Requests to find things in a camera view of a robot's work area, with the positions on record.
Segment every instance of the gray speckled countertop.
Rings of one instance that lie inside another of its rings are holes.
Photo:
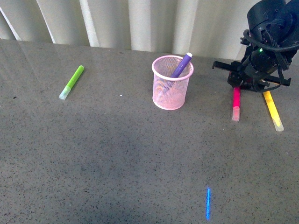
[[[0,223],[206,223],[208,187],[210,223],[299,222],[299,68],[272,93],[278,133],[258,93],[232,121],[211,58],[192,59],[183,107],[155,106],[162,55],[0,41]]]

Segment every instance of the black cable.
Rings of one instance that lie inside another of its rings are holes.
[[[276,18],[269,22],[269,24],[276,24],[281,26],[282,28],[285,28],[286,21],[284,19]]]
[[[282,74],[282,69],[281,69],[280,65],[278,66],[277,71],[278,71],[278,76],[279,76],[279,84],[278,85],[262,90],[258,87],[257,83],[254,81],[253,87],[254,87],[255,91],[256,92],[266,92],[266,91],[271,91],[271,90],[274,90],[274,89],[277,89],[278,87],[280,87],[282,85],[282,83],[284,82],[284,75]]]
[[[253,43],[254,45],[262,48],[263,50],[269,50],[269,51],[272,51],[272,52],[284,52],[284,51],[298,50],[299,49],[299,44],[296,44],[296,45],[290,46],[290,47],[284,47],[284,48],[270,47],[268,45],[260,43],[259,41],[256,41],[255,39],[250,37],[248,33],[249,33],[248,29],[244,30],[243,35],[244,35],[245,39],[248,40],[249,42]]]
[[[269,35],[269,38],[270,38],[270,42],[271,42],[271,45],[272,47],[274,48],[278,48],[278,44],[277,42],[274,40],[273,36],[271,35],[270,33],[270,23],[266,26],[266,30],[267,30],[267,33]],[[288,70],[289,69],[289,65],[288,65],[288,62],[286,60],[286,57],[283,56],[281,54],[281,52],[274,52],[275,56],[276,56],[276,59],[278,61],[278,64],[281,65],[281,68],[283,71],[285,70]]]

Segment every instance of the curtain fold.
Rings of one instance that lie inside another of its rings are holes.
[[[0,0],[0,38],[240,60],[257,2]]]

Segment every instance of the pink mesh pen holder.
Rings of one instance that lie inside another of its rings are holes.
[[[171,78],[182,59],[174,55],[162,56],[151,66],[154,72],[153,101],[162,109],[176,110],[185,102],[189,78],[194,71],[192,63],[188,63],[178,78]]]

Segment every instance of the green marker cap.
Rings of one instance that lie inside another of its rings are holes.
[[[67,95],[70,93],[71,89],[73,88],[74,84],[76,83],[76,81],[78,80],[78,78],[80,77],[83,71],[84,71],[84,67],[80,65],[78,69],[75,71],[72,78],[65,86],[64,90],[62,90],[61,94],[59,95],[60,99],[65,99],[67,97]]]

